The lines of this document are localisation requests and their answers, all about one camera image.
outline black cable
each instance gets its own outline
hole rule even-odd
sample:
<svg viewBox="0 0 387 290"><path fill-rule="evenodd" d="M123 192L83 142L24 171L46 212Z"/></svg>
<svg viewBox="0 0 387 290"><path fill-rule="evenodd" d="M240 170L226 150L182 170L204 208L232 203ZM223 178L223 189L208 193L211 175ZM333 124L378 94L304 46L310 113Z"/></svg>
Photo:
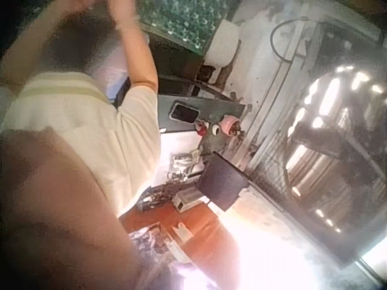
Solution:
<svg viewBox="0 0 387 290"><path fill-rule="evenodd" d="M273 38L274 38L274 35L275 33L277 32L277 30L279 30L282 26L285 26L285 25L288 25L290 23L293 23L293 22L296 22L296 21L309 21L310 19L307 18L307 17L301 17L301 18L297 18L297 19L290 19L290 20L286 20L284 22L281 22L280 24L278 24L277 26L275 26L275 28L273 29L271 35L270 35L270 45L272 46L272 50L273 52L275 53L275 55L281 59L283 62L287 62L287 63L293 63L293 60L289 60L289 59L286 59L284 58L283 56L281 56L278 51L276 50L275 46L274 46L274 42L273 42Z"/></svg>

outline white roll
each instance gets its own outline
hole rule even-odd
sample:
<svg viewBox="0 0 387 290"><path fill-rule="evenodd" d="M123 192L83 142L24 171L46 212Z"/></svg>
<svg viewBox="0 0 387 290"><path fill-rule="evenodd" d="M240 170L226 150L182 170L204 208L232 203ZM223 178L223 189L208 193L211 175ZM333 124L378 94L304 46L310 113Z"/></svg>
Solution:
<svg viewBox="0 0 387 290"><path fill-rule="evenodd" d="M239 27L227 20L222 20L205 56L205 65L214 67L227 66L238 48Z"/></svg>

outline white shirt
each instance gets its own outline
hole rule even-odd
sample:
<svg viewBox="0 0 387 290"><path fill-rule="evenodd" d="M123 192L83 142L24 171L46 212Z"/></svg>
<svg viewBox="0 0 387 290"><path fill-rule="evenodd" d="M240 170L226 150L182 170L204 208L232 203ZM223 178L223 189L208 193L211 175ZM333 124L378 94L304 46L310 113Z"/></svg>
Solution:
<svg viewBox="0 0 387 290"><path fill-rule="evenodd" d="M157 95L152 89L130 89L117 110L84 74L38 75L11 102L0 131L46 127L91 169L117 216L150 186L160 157Z"/></svg>

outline wooden desk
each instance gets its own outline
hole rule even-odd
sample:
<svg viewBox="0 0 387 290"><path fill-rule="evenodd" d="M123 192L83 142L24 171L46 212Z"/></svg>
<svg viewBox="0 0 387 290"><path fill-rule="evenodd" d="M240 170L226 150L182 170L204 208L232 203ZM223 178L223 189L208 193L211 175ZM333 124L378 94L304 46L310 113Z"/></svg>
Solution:
<svg viewBox="0 0 387 290"><path fill-rule="evenodd" d="M200 270L221 289L238 289L238 246L206 204L197 205L184 213L176 211L171 203L144 213L133 208L121 217L121 222L128 233L161 222ZM179 222L184 223L194 235L185 244L172 229Z"/></svg>

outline black phone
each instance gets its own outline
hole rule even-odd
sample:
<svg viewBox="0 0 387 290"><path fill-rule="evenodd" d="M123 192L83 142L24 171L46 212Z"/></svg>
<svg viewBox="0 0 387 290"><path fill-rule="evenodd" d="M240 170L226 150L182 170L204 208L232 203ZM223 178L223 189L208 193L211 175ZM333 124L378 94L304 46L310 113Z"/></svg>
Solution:
<svg viewBox="0 0 387 290"><path fill-rule="evenodd" d="M174 104L174 107L169 114L169 118L175 121L194 124L199 114L200 111L193 107L184 105L182 103L176 103Z"/></svg>

